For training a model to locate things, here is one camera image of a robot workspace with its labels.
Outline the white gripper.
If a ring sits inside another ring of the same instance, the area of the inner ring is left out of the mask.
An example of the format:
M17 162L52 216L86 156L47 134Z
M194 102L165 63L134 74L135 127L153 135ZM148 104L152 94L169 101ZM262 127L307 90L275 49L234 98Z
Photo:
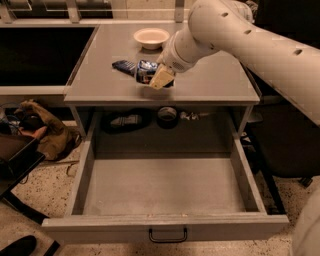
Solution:
M161 64L149 85L153 89L159 90L174 80L175 73L186 72L193 68L201 58L216 52L217 49L213 45L197 41L189 28L184 27L165 43L157 60Z

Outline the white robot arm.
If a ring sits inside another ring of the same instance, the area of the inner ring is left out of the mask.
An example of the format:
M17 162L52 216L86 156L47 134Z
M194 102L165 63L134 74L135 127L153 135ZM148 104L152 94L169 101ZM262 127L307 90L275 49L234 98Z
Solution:
M276 7L263 0L269 21L248 21L230 0L197 0L187 26L176 32L159 57L160 68L151 80L159 89L177 73L193 68L203 57L225 51L289 102L264 110L253 126L254 144L263 166L280 176L316 175L320 170L319 131L301 120L320 125L320 52L304 39L319 35L319 4L313 0Z

